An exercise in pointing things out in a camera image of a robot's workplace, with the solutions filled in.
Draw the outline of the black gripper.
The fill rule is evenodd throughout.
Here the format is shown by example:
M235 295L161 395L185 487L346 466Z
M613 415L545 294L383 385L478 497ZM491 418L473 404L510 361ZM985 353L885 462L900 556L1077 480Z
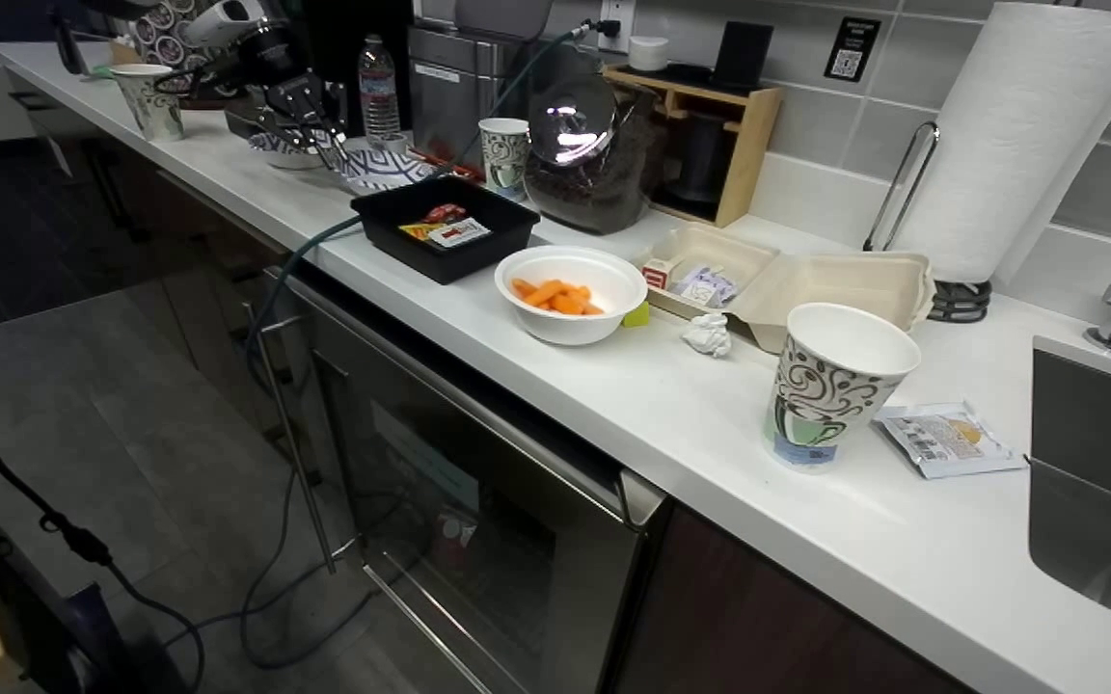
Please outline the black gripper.
M300 131L321 122L309 55L287 32L239 37L198 61L181 83L193 107L221 107L230 134Z

